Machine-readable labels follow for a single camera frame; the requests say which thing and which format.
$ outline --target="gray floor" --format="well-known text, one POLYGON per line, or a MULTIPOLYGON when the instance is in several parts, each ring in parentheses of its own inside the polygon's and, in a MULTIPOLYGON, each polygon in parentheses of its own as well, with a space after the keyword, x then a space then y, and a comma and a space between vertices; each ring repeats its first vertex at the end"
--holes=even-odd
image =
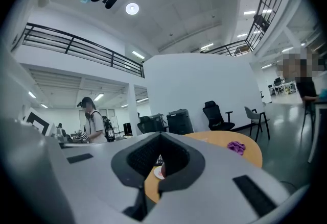
MULTIPOLYGON (((263 132, 259 132, 257 141, 263 157, 262 169, 280 180, 293 193, 310 182, 315 165, 315 161, 311 164, 307 162, 312 145, 310 117, 307 115, 301 135, 304 116, 302 104, 267 104, 265 112, 270 119, 270 140, 263 123, 263 132)), ((252 129, 252 139, 255 139, 256 131, 257 126, 252 129)), ((250 128, 239 133, 249 136, 250 128)))

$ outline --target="ceiling light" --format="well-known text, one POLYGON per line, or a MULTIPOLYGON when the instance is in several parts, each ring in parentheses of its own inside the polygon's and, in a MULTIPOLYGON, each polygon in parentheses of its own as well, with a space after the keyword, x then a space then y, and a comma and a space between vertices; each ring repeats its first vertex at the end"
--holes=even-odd
POLYGON ((140 102, 146 101, 146 100, 148 100, 148 99, 149 99, 149 98, 140 99, 139 101, 137 101, 137 103, 140 103, 140 102))
POLYGON ((33 97, 33 98, 36 98, 35 95, 34 95, 33 93, 31 93, 30 91, 29 91, 29 95, 30 95, 31 97, 33 97))
POLYGON ((282 50, 282 53, 287 52, 287 51, 289 51, 289 50, 291 50, 291 49, 293 49, 293 48, 294 48, 294 47, 286 48, 286 49, 282 50))
POLYGON ((255 11, 247 11, 247 12, 244 12, 244 14, 255 14, 255 11))
POLYGON ((261 69, 264 69, 264 68, 267 68, 267 67, 270 67, 272 64, 268 64, 268 65, 266 65, 266 66, 264 66, 264 67, 261 67, 261 69))
POLYGON ((100 93, 95 99, 94 101, 98 101, 104 94, 103 93, 100 93))
POLYGON ((137 57, 140 57, 141 59, 144 59, 145 57, 138 54, 136 51, 132 51, 133 54, 135 54, 137 57))
POLYGON ((242 36, 246 36, 247 34, 239 34, 237 37, 242 37, 242 36))
POLYGON ((267 13, 269 14, 269 13, 271 13, 271 12, 272 12, 272 10, 271 10, 271 9, 268 9, 268 10, 263 10, 263 11, 262 11, 262 13, 263 13, 263 14, 267 14, 267 13))
POLYGON ((207 47, 213 46, 213 45, 214 45, 213 43, 208 44, 208 45, 206 45, 206 46, 204 46, 204 47, 201 47, 201 50, 202 50, 202 49, 205 49, 205 48, 207 48, 207 47))
POLYGON ((126 12, 130 15, 137 14, 139 11, 139 7, 136 3, 130 3, 126 6, 126 12))

